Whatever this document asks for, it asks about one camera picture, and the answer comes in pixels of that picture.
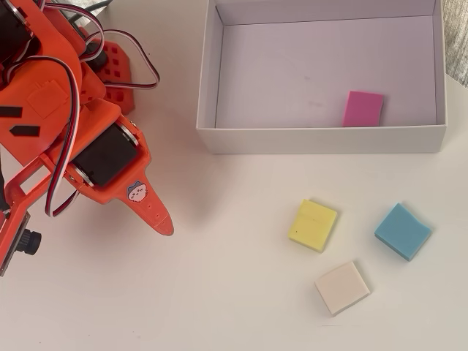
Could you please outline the orange gripper black servo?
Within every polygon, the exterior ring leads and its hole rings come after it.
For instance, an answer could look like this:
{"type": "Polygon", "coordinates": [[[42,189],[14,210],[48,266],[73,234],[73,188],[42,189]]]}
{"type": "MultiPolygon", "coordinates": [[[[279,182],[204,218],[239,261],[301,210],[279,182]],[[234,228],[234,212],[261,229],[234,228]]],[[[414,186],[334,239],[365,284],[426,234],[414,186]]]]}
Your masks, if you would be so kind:
{"type": "Polygon", "coordinates": [[[83,106],[64,177],[79,195],[101,203],[119,199],[161,235],[174,233],[173,221],[145,175],[151,155],[143,133],[103,99],[83,106]]]}

